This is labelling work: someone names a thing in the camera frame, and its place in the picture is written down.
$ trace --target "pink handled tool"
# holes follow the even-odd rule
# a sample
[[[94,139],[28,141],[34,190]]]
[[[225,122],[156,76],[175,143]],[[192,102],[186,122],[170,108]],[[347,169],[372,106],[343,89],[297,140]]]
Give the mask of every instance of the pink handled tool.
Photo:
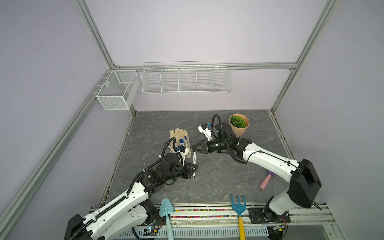
[[[271,172],[271,171],[269,171],[268,170],[268,176],[264,179],[264,181],[260,184],[260,189],[263,189],[264,190],[264,188],[266,187],[266,185],[268,184],[268,182],[269,182],[269,180],[271,179],[271,177],[273,176],[273,175],[276,175],[276,173],[274,173],[274,172]]]

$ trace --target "blue garden fork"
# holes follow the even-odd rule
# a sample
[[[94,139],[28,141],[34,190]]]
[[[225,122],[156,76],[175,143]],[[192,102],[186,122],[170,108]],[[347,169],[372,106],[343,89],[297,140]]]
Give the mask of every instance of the blue garden fork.
[[[237,196],[237,204],[233,202],[233,195],[231,194],[231,200],[232,200],[232,208],[235,210],[235,212],[239,215],[239,231],[240,231],[240,240],[245,240],[245,231],[244,231],[244,225],[243,225],[243,217],[241,214],[246,210],[247,204],[245,203],[245,197],[243,196],[244,204],[242,205],[240,203],[240,197]]]

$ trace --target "wire rack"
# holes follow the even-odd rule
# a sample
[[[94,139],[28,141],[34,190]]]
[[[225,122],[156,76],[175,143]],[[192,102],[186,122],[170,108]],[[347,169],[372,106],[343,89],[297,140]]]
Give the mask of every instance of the wire rack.
[[[143,66],[142,91],[161,93],[229,93],[229,63],[176,66]]]
[[[96,97],[105,110],[129,110],[139,85],[136,70],[113,70]]]

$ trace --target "robotic arm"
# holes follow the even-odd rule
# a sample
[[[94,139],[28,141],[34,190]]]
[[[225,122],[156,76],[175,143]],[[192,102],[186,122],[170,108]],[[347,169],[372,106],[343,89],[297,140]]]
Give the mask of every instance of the robotic arm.
[[[216,130],[213,129],[215,118],[219,121],[215,126]],[[250,139],[236,137],[232,127],[226,122],[221,122],[217,114],[210,124],[203,123],[198,129],[205,134],[207,140],[192,146],[193,151],[203,154],[214,151],[227,153],[239,163],[256,163],[276,173],[290,184],[288,189],[269,199],[260,218],[274,223],[291,208],[296,206],[310,208],[312,204],[316,205],[314,199],[321,182],[310,161],[303,159],[299,162],[288,159],[257,146]]]
[[[173,141],[176,153],[165,154]],[[79,214],[68,221],[64,240],[106,240],[120,235],[127,228],[151,225],[158,216],[157,208],[149,201],[149,197],[164,187],[171,185],[178,178],[189,179],[199,168],[192,163],[184,162],[188,148],[176,148],[176,139],[169,139],[164,146],[159,160],[138,173],[126,192],[113,199],[99,210],[82,218]]]

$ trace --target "wire basket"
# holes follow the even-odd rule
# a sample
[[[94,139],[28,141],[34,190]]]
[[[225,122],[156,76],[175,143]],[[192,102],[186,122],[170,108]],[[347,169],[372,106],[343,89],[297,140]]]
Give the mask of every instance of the wire basket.
[[[136,70],[113,70],[96,97],[105,110],[129,110],[139,85]]]
[[[229,64],[144,67],[141,76],[145,94],[229,93]]]

